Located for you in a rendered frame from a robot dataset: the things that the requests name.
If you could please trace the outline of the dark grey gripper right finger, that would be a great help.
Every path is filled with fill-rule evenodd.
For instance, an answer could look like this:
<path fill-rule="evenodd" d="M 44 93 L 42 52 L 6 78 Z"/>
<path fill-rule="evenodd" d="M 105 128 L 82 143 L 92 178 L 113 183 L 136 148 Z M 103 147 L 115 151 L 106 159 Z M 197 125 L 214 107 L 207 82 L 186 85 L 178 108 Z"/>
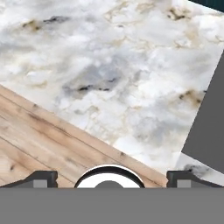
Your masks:
<path fill-rule="evenodd" d="M 221 185 L 202 180 L 189 171 L 168 171 L 167 188 L 200 188 L 200 187 L 218 187 Z"/>

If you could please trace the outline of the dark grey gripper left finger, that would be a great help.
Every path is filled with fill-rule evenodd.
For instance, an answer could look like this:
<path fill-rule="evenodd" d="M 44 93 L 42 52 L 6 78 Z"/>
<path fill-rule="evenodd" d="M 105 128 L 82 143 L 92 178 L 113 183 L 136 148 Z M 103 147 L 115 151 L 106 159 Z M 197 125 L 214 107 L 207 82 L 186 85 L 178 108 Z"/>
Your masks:
<path fill-rule="evenodd" d="M 57 178 L 56 171 L 35 171 L 24 179 L 2 185 L 2 188 L 57 188 Z"/>

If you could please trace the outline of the white round thing black rim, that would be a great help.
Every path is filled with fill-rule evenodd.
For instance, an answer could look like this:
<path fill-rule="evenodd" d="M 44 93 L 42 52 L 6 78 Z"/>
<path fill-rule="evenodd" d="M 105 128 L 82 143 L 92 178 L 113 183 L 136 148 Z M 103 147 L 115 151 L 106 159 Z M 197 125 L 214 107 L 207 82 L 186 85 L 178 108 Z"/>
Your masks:
<path fill-rule="evenodd" d="M 87 170 L 75 188 L 144 188 L 144 182 L 131 169 L 118 164 L 103 164 Z"/>

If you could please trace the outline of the dark grey flat panel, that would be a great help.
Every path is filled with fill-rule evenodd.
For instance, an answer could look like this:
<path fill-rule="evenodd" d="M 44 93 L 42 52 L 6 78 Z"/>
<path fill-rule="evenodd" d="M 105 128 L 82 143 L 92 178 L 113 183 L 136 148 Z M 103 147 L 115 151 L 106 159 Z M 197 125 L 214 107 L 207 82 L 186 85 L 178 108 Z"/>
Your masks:
<path fill-rule="evenodd" d="M 224 51 L 182 152 L 224 173 Z"/>

